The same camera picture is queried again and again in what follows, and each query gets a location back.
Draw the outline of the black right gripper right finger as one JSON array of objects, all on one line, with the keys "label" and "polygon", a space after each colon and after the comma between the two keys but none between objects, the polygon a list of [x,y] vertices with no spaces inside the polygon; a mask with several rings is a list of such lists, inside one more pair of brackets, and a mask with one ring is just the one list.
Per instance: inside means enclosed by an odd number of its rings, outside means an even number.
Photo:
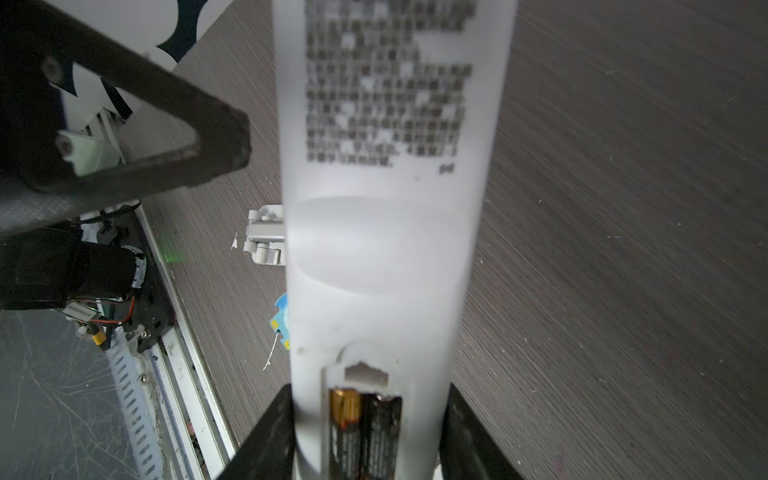
[{"label": "black right gripper right finger", "polygon": [[522,480],[455,384],[449,389],[439,457],[446,480]]}]

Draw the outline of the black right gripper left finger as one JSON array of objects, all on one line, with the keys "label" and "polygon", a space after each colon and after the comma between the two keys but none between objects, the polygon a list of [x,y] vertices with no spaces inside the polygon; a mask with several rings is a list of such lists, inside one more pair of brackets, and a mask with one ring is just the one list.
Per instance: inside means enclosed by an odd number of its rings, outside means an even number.
[{"label": "black right gripper left finger", "polygon": [[291,384],[277,392],[219,480],[290,480],[296,449]]}]

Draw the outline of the white remote control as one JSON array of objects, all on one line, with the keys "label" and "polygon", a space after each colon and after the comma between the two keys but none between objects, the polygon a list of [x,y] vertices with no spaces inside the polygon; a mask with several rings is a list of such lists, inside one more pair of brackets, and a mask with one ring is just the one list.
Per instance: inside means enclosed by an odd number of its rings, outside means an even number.
[{"label": "white remote control", "polygon": [[301,479],[345,457],[332,401],[389,403],[364,459],[436,468],[505,84],[513,1],[272,5]]}]

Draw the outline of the white remote battery lid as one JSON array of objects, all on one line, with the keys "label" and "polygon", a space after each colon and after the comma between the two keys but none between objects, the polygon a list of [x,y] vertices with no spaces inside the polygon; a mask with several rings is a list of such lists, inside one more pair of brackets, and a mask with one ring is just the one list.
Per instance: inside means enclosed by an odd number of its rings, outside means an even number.
[{"label": "white remote battery lid", "polygon": [[93,136],[59,130],[55,144],[64,161],[78,177],[117,167],[121,154],[107,142]]}]

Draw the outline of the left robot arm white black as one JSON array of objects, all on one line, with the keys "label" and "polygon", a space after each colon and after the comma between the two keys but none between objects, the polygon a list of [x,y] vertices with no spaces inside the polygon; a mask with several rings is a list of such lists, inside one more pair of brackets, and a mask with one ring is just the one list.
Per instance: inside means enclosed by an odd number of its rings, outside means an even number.
[{"label": "left robot arm white black", "polygon": [[[61,151],[65,115],[54,82],[71,61],[189,125],[193,141],[79,175]],[[83,213],[245,167],[247,115],[42,1],[1,5],[1,305],[62,306],[101,289],[89,268],[131,287],[131,251],[87,246],[64,223]]]}]

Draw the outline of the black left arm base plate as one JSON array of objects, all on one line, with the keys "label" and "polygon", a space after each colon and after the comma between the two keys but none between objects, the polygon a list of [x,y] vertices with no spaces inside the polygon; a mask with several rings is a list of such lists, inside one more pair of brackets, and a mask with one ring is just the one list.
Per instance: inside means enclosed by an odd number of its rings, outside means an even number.
[{"label": "black left arm base plate", "polygon": [[120,332],[138,354],[149,352],[175,326],[176,314],[136,212],[106,220],[96,239],[100,244],[135,247],[144,255],[146,273],[141,288],[123,302],[99,299],[95,304],[104,312],[105,327],[114,334]]}]

